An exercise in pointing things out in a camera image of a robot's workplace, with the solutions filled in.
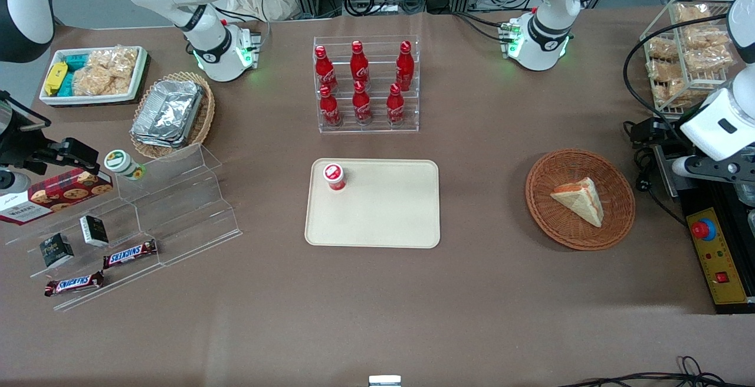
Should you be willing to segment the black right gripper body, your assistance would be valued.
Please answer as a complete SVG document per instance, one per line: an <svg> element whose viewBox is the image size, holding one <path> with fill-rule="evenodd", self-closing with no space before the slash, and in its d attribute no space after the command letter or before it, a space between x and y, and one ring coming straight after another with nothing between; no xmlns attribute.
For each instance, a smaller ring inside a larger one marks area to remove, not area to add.
<svg viewBox="0 0 755 387"><path fill-rule="evenodd" d="M1 99L1 166L45 175L48 164L40 162L35 154L48 150L51 141L41 130L51 126L51 121L13 99L8 92L2 92Z"/></svg>

